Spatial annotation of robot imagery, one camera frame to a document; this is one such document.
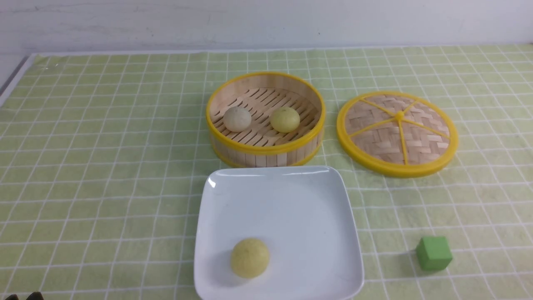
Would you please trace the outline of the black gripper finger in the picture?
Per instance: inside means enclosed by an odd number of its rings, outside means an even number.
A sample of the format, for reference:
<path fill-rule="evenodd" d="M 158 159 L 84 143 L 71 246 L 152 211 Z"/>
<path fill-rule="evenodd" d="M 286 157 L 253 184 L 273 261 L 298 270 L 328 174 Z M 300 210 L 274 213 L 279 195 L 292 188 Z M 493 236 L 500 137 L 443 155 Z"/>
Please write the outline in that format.
<path fill-rule="evenodd" d="M 26 300 L 44 300 L 41 292 L 33 292 L 27 296 Z"/>

